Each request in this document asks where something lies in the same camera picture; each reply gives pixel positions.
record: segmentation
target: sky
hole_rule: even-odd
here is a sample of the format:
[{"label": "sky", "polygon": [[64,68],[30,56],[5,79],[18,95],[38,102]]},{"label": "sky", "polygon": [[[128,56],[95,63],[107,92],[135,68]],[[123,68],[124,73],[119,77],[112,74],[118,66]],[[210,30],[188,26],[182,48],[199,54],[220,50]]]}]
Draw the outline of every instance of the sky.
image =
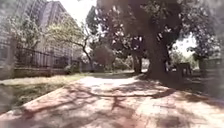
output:
[{"label": "sky", "polygon": [[[68,13],[78,21],[78,24],[85,22],[85,18],[92,6],[96,5],[96,0],[59,0]],[[189,57],[192,52],[188,52],[187,48],[195,46],[195,40],[193,37],[184,39],[183,41],[177,41],[175,46],[178,47],[178,51],[183,53],[184,56]]]},{"label": "sky", "polygon": [[92,6],[96,5],[96,0],[59,0],[68,13],[78,22],[84,22]]}]

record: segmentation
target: tree trunk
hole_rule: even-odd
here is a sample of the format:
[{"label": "tree trunk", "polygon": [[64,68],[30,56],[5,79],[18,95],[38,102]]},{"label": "tree trunk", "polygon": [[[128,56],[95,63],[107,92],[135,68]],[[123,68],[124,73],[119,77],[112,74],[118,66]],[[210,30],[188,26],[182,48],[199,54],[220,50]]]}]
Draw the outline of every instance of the tree trunk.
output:
[{"label": "tree trunk", "polygon": [[198,65],[199,65],[199,70],[200,70],[200,74],[202,77],[206,76],[206,67],[205,67],[205,62],[203,59],[200,59],[198,61]]},{"label": "tree trunk", "polygon": [[137,55],[132,55],[133,58],[133,68],[136,74],[142,73],[142,58]]},{"label": "tree trunk", "polygon": [[87,57],[87,59],[89,61],[89,64],[90,64],[90,72],[94,72],[93,61],[92,61],[89,53],[86,51],[85,48],[83,48],[83,52],[86,54],[86,57]]},{"label": "tree trunk", "polygon": [[138,1],[131,1],[129,4],[136,21],[139,25],[140,32],[143,33],[144,39],[146,41],[146,49],[148,51],[148,59],[150,65],[148,68],[148,74],[153,78],[163,78],[166,77],[166,72],[164,70],[164,55],[162,51],[162,45],[157,41],[157,34],[155,32],[154,26],[149,22],[150,19],[145,17],[147,13],[141,8]]}]

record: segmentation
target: fence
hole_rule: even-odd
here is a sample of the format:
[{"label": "fence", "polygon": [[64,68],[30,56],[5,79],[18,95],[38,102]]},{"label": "fence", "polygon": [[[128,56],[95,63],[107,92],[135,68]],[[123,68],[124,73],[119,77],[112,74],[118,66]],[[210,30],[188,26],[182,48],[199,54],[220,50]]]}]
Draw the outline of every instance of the fence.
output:
[{"label": "fence", "polygon": [[55,56],[51,53],[43,53],[27,48],[18,47],[16,50],[17,68],[65,68],[69,63],[66,56]]}]

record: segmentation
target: grass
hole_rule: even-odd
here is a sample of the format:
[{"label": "grass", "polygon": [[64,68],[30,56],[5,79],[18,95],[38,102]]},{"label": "grass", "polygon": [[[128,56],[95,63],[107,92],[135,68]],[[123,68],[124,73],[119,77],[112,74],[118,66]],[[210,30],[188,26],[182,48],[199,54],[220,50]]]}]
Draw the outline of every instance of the grass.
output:
[{"label": "grass", "polygon": [[3,84],[9,90],[10,93],[8,95],[13,95],[14,98],[10,105],[12,108],[21,106],[85,76],[88,76],[88,74],[10,79],[0,81],[0,84]]}]

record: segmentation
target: sidewalk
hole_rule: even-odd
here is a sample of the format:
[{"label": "sidewalk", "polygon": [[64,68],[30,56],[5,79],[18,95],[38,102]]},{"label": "sidewalk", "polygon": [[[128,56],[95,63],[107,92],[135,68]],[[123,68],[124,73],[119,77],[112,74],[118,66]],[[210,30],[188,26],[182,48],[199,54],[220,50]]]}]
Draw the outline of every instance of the sidewalk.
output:
[{"label": "sidewalk", "polygon": [[0,116],[1,128],[223,128],[224,105],[134,79],[84,78]]}]

